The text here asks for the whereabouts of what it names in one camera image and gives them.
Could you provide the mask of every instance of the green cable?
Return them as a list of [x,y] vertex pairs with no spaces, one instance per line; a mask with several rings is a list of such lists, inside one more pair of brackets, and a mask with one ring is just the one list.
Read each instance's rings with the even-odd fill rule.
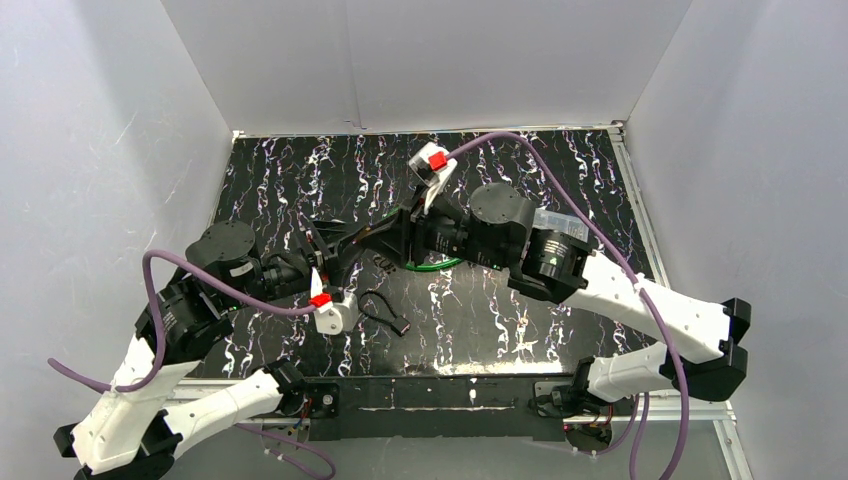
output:
[[[399,209],[400,209],[400,207],[393,208],[389,213],[386,214],[386,217],[395,213]],[[406,264],[406,269],[409,270],[410,272],[419,272],[419,273],[438,272],[438,271],[445,270],[445,269],[448,269],[448,268],[453,268],[453,267],[459,265],[460,263],[462,263],[461,258],[449,258],[449,259],[445,260],[444,262],[434,263],[432,265],[418,265],[417,267],[410,262],[410,263]]]

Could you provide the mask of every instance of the white wall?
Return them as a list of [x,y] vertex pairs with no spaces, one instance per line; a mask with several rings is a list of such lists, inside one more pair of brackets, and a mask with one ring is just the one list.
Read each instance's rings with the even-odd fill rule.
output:
[[754,475],[845,478],[848,4],[695,0],[629,123],[675,288],[751,301]]
[[691,0],[163,0],[231,129],[626,118]]
[[230,134],[156,0],[3,2],[0,131],[0,478],[71,478],[53,431],[96,396],[46,359],[110,378],[141,254],[202,232]]

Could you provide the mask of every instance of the robotic arm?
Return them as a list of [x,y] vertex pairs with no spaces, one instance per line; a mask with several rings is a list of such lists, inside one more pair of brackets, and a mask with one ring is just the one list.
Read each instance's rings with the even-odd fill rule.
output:
[[[661,338],[639,289],[623,270],[580,240],[534,228],[535,205],[512,187],[492,183],[478,188],[467,213],[451,206],[441,191],[456,161],[446,153],[428,144],[409,161],[423,185],[377,223],[302,218],[302,228],[295,232],[297,247],[263,260],[249,226],[222,222],[189,246],[186,258],[263,301],[310,292],[316,328],[328,335],[353,328],[358,310],[343,287],[356,260],[371,250],[396,265],[419,265],[438,252],[487,268],[506,268],[508,286],[527,297],[565,302]],[[690,395],[726,400],[745,378],[747,352],[738,343],[750,325],[750,305],[738,299],[702,302],[642,277],[639,282],[668,319]],[[291,363],[280,360],[206,398],[163,409],[179,381],[233,332],[227,316],[244,304],[182,269],[159,292],[158,301],[166,331],[165,362],[153,381],[134,392],[104,392],[83,421],[59,428],[54,436],[63,456],[76,457],[82,466],[75,480],[160,478],[176,458],[209,436],[302,401],[307,382]],[[112,385],[133,384],[147,375],[156,347],[148,307]],[[568,417],[639,392],[678,387],[666,345],[656,343],[625,355],[581,360],[570,385],[536,397],[531,407],[550,412],[539,409],[549,404],[558,416]]]

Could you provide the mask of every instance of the black marble table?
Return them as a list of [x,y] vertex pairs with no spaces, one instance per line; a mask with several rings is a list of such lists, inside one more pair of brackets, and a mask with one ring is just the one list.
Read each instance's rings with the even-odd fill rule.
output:
[[[521,132],[563,186],[650,276],[630,202],[605,130]],[[475,133],[250,138],[236,141],[215,221],[240,220],[258,232],[263,255],[293,242],[297,214],[313,219],[377,220],[416,185],[407,160],[426,142],[448,150]],[[458,159],[445,189],[465,208],[474,189],[505,182],[551,211],[569,213],[529,154],[495,141]],[[589,242],[597,247],[594,237]],[[435,273],[377,268],[366,254],[350,288],[378,289],[412,322],[404,338],[363,320],[349,334],[324,336],[308,317],[246,309],[235,333],[193,376],[233,378],[281,356],[306,376],[515,374],[569,372],[580,358],[641,348],[651,339],[599,315],[530,300],[506,286],[506,272],[461,264]],[[304,305],[301,296],[278,302]]]

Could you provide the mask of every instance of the gray floor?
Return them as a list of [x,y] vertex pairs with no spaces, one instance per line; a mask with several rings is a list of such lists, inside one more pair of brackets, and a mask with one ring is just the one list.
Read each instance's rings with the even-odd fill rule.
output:
[[[725,480],[712,422],[692,422],[686,452],[674,478]],[[657,478],[674,447],[677,422],[652,422],[639,452],[639,478]],[[533,443],[520,438],[380,438],[314,443],[328,451],[339,468],[336,479],[628,479],[631,442],[597,460],[572,456],[564,444]],[[308,465],[325,468],[306,452],[294,454]],[[225,478],[306,479],[290,465],[263,455],[260,439],[228,430],[190,450],[166,480]]]

